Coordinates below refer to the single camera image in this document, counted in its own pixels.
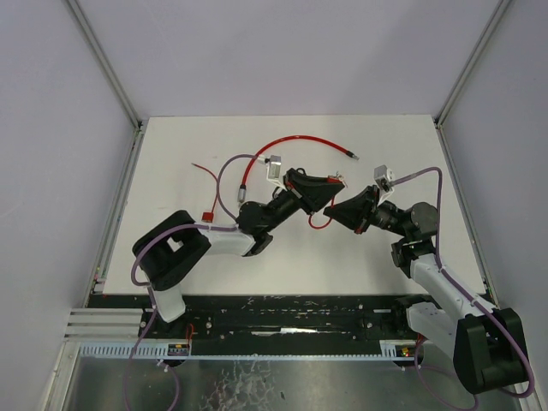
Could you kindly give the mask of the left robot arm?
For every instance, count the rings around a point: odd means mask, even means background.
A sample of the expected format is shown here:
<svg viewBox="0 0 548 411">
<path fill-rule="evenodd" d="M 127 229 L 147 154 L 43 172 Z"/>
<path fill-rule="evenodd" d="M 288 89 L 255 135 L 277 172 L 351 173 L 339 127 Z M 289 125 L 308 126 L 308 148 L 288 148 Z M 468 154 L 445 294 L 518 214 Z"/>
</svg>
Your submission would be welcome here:
<svg viewBox="0 0 548 411">
<path fill-rule="evenodd" d="M 152 309 L 171 323 L 186 311 L 182 280 L 204 257 L 256 256 L 270 245 L 271 232 L 279 225 L 298 211 L 309 216 L 321 211 L 344 187 L 340 176 L 316 177 L 290 169 L 274 199 L 245 202 L 231 225 L 197 223 L 187 211 L 176 211 L 133 245 L 131 281 L 147 288 Z"/>
</svg>

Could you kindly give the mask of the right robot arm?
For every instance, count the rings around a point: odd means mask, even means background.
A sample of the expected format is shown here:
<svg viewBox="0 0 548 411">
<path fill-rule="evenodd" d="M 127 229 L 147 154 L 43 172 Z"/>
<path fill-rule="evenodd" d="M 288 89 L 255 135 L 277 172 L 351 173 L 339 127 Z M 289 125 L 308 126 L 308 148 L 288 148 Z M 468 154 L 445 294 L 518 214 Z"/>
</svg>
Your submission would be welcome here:
<svg viewBox="0 0 548 411">
<path fill-rule="evenodd" d="M 381 201 L 379 188 L 369 186 L 354 198 L 327 207 L 324 214 L 356 234 L 376 227 L 401 237 L 391 246 L 394 265 L 432 298 L 406 308 L 408 326 L 452 359 L 456 376 L 469 393 L 533 383 L 518 314 L 475 294 L 442 264 L 434 243 L 439 226 L 435 206 L 419 202 L 402 210 Z"/>
</svg>

